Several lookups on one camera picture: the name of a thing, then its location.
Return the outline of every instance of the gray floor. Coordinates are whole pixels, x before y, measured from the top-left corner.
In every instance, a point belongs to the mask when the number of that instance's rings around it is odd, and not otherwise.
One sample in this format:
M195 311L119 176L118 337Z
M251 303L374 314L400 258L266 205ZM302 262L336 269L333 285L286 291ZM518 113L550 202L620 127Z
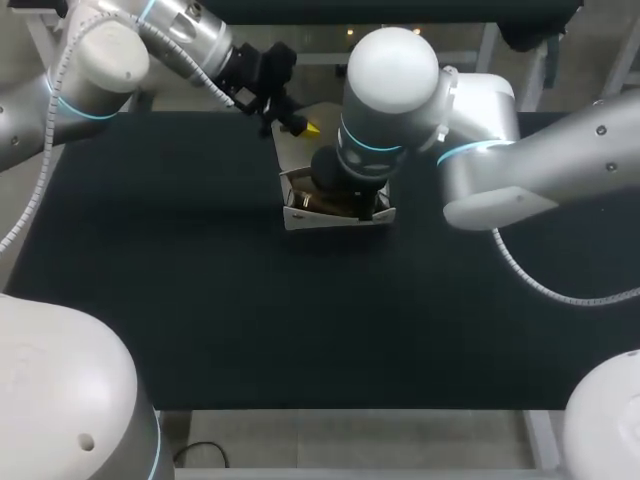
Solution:
M620 41L640 14L637 0L586 0L562 41L557 85L546 92L542 110L572 111L598 98ZM422 26L436 51L473 49L481 25ZM356 28L355 39L367 28ZM344 51L346 26L237 27L237 38L268 47L284 40L300 52ZM39 58L20 19L0 11L0 84L39 70ZM524 83L530 54L500 42L491 72L504 76L516 92ZM202 91L161 66L147 87L157 91L155 109L208 110L215 104ZM291 91L305 103L339 101L341 85L330 67L300 67ZM0 231L19 215L38 170L39 158L0 175ZM0 290L19 251L19 242L0 262ZM561 413L555 414L561 426ZM532 457L517 412L477 411L220 411L168 413L165 430L178 448L186 442L216 440L235 467L343 468L522 468ZM221 466L215 450L188 455L187 466Z

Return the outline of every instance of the white cardboard box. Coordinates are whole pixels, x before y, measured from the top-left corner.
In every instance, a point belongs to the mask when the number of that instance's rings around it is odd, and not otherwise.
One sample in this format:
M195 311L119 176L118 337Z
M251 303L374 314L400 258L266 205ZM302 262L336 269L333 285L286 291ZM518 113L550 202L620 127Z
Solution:
M379 192L379 198L388 208L373 215L372 220L362 221L355 217L342 217L300 210L293 207L292 180L310 175L313 154L323 146L333 145L337 138L342 107L333 103L319 103L305 108L300 114L318 127L320 135L312 138L295 138L282 132L280 124L275 122L273 137L280 165L280 185L284 202L283 217L287 230L306 230L314 228L364 227L388 225L395 221L396 209L389 200L389 186Z

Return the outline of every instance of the black cable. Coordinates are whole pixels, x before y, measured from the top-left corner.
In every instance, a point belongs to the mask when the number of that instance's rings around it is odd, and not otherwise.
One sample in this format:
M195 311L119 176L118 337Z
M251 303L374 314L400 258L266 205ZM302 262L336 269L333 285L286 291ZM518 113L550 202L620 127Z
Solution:
M213 447L216 447L218 450L220 450L220 455L222 455L222 460L224 462L224 468L230 468L229 457L227 457L227 452L225 452L224 448L222 448L216 442L195 442L195 443L192 443L191 445L187 445L186 447L178 450L178 452L173 456L173 463L177 463L178 460L180 460L180 457L182 457L182 455L187 453L193 447L199 447L201 445L211 445Z

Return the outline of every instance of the cable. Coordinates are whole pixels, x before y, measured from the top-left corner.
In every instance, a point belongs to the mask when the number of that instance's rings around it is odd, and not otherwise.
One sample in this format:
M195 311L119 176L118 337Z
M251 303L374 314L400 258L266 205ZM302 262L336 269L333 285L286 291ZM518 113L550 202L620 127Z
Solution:
M522 280L524 280L527 285L537 290L545 297L555 300L556 302L565 303L567 305L573 305L576 307L604 307L606 305L614 305L616 303L631 300L640 296L640 288L634 288L633 290L628 290L626 292L602 298L574 298L554 292L553 290L537 282L533 277L531 277L527 272L524 271L524 269L518 264L518 262L514 260L513 256L509 252L509 249L505 245L504 240L502 239L502 235L500 235L500 231L498 229L493 230L492 233L493 238L496 241L496 245L498 246L498 250L500 250L500 253L507 261L509 266L516 272L516 274Z
M51 96L49 97L49 107L47 109L47 117L46 117L46 126L44 133L44 149L43 149L43 157L42 157L42 167L40 168L40 173L38 175L38 180L36 182L36 186L31 194L31 198L29 199L29 203L26 208L22 212L22 215L13 226L13 228L7 233L7 235L0 241L0 259L3 254L9 248L11 243L16 239L16 237L20 234L24 226L29 221L29 218L33 214L35 208L37 207L42 194L44 192L44 186L47 181L47 175L49 173L49 166L51 164L51 157L53 154L53 142L54 142L54 132L55 132L55 121L56 115L58 113L58 104L60 102L60 94L62 91L62 80L67 72L67 68L69 66L69 62L71 60L71 55L75 50L76 45L82 40L89 32L99 27L105 22L113 21L115 19L120 19L124 21L128 26L132 28L140 27L143 30L146 30L151 35L158 37L161 41L163 41L170 50L170 53L177 53L181 59L186 62L193 70L194 75L199 78L202 83L204 83L205 87L213 94L216 99L221 101L227 107L235 106L234 101L227 96L222 90L220 90L216 85L211 81L211 79L207 76L207 74L200 68L200 66L173 40L167 37L164 33L158 30L153 25L141 20L139 17L132 14L124 14L117 11L114 12L102 12L95 17L87 20L84 23L84 26L80 29L80 31L72 38L72 40L67 44L66 48L62 53L61 61L58 65L58 69L54 76L54 81L51 83Z
M184 448L181 448L180 450L178 450L178 452L173 456L173 463L177 463L178 460L180 460L180 457L182 457L182 455L184 455L185 453L187 453L189 450L191 450L194 447L199 447L201 445L211 445L216 447L218 450L220 450L220 455L222 455L222 461L224 462L224 468L230 468L229 467L229 457L227 457L227 452L224 451L224 448L222 448L220 445L218 445L216 442L195 442L192 443L191 445L187 445Z

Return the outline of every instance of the black mat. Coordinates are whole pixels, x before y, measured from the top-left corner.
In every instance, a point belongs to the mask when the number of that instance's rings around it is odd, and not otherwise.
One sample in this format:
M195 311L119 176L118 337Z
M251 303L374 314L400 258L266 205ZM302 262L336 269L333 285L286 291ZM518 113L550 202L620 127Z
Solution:
M524 116L523 131L555 118ZM171 410L556 409L640 345L640 301L553 303L489 234L448 227L434 165L396 179L393 228L286 233L274 147L255 131L233 114L121 115L69 146L8 293L101 318ZM548 286L614 293L640 283L638 198L505 238Z
M57 8L64 0L9 0L12 8ZM391 23L565 24L582 0L202 0L232 25Z

